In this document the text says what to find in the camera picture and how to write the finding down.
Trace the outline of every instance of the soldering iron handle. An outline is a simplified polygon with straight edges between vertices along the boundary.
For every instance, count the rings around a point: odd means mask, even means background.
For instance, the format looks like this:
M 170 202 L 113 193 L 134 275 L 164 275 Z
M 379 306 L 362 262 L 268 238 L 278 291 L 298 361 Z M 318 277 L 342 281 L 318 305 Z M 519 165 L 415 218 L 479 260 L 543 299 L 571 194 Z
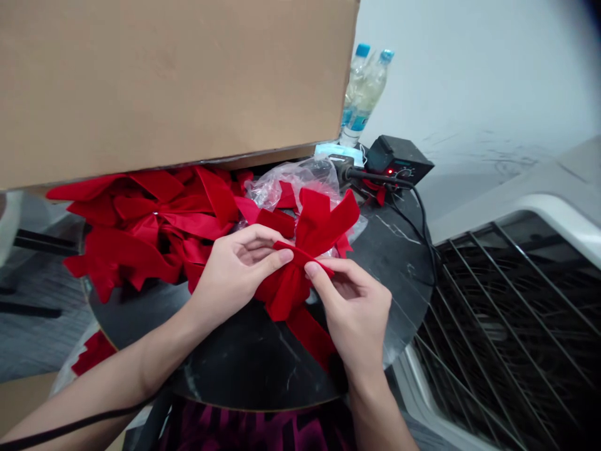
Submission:
M 384 182 L 386 184 L 398 185 L 404 189 L 412 189 L 413 184 L 406 182 L 405 180 L 397 179 L 396 177 L 387 177 L 386 175 L 369 174 L 357 169 L 349 169 L 346 176 L 350 179 L 366 179 L 373 180 L 375 182 Z

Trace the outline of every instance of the fingernail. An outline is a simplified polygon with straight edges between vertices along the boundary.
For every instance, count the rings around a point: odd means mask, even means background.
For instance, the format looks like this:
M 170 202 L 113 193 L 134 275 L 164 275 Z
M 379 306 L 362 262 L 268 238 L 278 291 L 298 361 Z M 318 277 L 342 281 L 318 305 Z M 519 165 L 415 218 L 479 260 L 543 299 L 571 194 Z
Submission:
M 290 263 L 294 258 L 294 252 L 290 249 L 282 249 L 280 251 L 280 261 L 284 264 Z
M 309 275 L 309 277 L 313 277 L 319 271 L 319 265 L 315 262 L 308 262 L 305 265 L 305 272 Z

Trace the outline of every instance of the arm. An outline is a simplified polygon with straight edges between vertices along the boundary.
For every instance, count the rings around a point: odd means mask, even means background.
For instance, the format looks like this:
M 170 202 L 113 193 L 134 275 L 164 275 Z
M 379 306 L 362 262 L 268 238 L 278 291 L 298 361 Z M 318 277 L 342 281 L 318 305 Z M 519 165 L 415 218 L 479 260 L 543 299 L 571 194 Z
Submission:
M 250 301 L 269 274 L 292 260 L 289 249 L 271 249 L 275 241 L 284 239 L 261 225 L 215 241 L 194 294 L 178 313 L 49 399 L 0 443 L 130 407 L 152 396 L 204 338 Z M 131 418 L 105 420 L 35 449 L 104 450 Z
M 382 369 L 391 293 L 352 260 L 321 259 L 305 271 L 326 309 L 327 326 L 349 379 L 351 412 L 360 450 L 418 449 Z

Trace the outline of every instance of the hand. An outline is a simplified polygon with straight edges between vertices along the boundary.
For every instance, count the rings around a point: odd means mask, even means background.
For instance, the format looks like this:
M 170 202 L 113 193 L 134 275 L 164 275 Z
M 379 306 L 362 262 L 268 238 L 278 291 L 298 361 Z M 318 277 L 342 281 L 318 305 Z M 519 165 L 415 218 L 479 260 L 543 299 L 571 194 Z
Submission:
M 349 379 L 369 379 L 382 372 L 384 332 L 392 295 L 352 260 L 319 259 L 336 274 L 329 279 L 315 262 L 305 272 L 326 309 L 327 327 Z
M 212 328 L 244 307 L 267 276 L 292 261 L 290 249 L 273 250 L 276 241 L 286 240 L 258 224 L 215 241 L 189 302 Z

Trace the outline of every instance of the pink patterned clothing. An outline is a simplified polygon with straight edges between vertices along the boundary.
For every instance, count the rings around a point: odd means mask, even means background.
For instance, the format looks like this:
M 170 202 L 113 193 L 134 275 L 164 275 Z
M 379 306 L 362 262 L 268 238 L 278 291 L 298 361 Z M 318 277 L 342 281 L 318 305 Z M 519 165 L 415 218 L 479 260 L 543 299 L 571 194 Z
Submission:
M 253 413 L 185 401 L 174 406 L 162 451 L 352 451 L 351 413 L 336 400 L 303 410 Z

